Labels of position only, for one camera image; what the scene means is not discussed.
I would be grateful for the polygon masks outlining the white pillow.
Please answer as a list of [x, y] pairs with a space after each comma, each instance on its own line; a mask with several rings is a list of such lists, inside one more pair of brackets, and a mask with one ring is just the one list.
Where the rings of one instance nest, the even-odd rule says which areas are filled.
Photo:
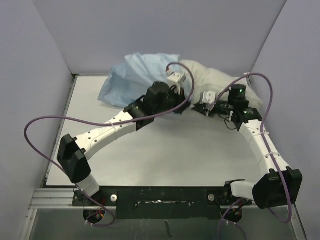
[[[192, 105], [200, 101], [201, 93], [213, 91], [219, 95], [235, 78], [214, 68], [208, 68], [193, 60], [180, 60], [180, 63], [185, 65], [194, 77], [195, 87], [190, 98]], [[245, 97], [249, 101], [249, 106], [256, 109], [261, 109], [263, 101], [257, 94], [249, 87], [247, 80], [242, 79], [238, 82], [246, 86]]]

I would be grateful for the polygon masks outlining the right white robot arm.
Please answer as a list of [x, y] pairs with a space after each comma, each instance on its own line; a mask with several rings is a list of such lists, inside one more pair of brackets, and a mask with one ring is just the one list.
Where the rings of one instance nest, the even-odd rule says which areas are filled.
[[233, 205], [243, 198], [254, 201], [260, 209], [294, 204], [302, 184], [302, 173], [292, 169], [280, 155], [262, 126], [262, 116], [256, 108], [249, 106], [245, 94], [243, 84], [231, 86], [226, 101], [216, 100], [214, 91], [203, 91], [194, 107], [195, 111], [210, 118], [220, 115], [232, 122], [250, 146], [260, 169], [261, 179], [256, 183], [244, 179], [230, 181], [230, 187], [222, 192], [223, 200]]

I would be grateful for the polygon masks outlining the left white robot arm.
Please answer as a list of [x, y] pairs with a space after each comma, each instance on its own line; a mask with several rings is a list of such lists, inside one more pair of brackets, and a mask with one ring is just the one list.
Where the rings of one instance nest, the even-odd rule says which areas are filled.
[[102, 191], [92, 175], [88, 161], [117, 139], [152, 123], [154, 115], [170, 110], [180, 114], [189, 105], [180, 83], [157, 81], [147, 89], [145, 95], [126, 106], [106, 126], [75, 137], [70, 134], [63, 136], [57, 160], [69, 180], [83, 191], [84, 200], [95, 206], [102, 199]]

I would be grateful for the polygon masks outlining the light blue pillowcase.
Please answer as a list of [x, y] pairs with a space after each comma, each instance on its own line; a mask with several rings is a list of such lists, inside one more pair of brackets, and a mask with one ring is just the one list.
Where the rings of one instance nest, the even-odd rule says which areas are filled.
[[166, 68], [179, 60], [178, 54], [134, 53], [126, 55], [124, 62], [111, 67], [97, 100], [124, 108], [143, 96], [155, 82], [167, 82]]

